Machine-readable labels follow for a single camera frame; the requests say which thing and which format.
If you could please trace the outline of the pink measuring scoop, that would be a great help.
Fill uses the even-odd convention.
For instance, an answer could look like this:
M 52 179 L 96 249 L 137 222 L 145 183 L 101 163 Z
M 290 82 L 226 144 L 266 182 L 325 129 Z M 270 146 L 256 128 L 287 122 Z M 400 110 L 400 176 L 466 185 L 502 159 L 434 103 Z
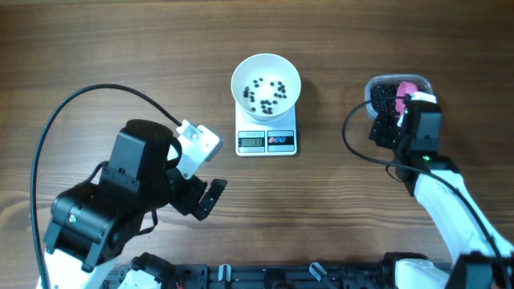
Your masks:
M 418 91 L 418 86 L 415 83 L 403 81 L 399 84 L 396 99 L 394 103 L 395 114 L 396 116 L 402 116 L 406 105 L 404 104 L 404 100 L 407 96 L 412 94 L 413 92 Z

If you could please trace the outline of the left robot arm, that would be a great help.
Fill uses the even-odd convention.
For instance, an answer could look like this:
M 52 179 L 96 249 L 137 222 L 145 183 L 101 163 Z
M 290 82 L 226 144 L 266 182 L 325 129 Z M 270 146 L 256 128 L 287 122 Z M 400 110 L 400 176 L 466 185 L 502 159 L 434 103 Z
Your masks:
M 98 288 L 132 238 L 148 234 L 146 214 L 171 205 L 201 221 L 227 182 L 206 182 L 195 173 L 222 146 L 222 139 L 187 120 L 175 132 L 150 120 L 130 120 L 118 132 L 112 154 L 91 178 L 60 193 L 51 205 L 43 242 L 40 288 Z

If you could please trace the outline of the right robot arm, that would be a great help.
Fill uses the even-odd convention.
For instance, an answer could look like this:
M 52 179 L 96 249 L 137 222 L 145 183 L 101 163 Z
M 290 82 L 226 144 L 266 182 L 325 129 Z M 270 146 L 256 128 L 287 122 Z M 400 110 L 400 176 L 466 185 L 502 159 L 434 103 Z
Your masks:
M 396 257 L 396 288 L 511 288 L 513 245 L 487 220 L 459 169 L 439 154 L 442 110 L 434 102 L 404 100 L 400 125 L 389 128 L 392 166 L 409 194 L 432 218 L 451 256 L 451 272 L 425 257 Z

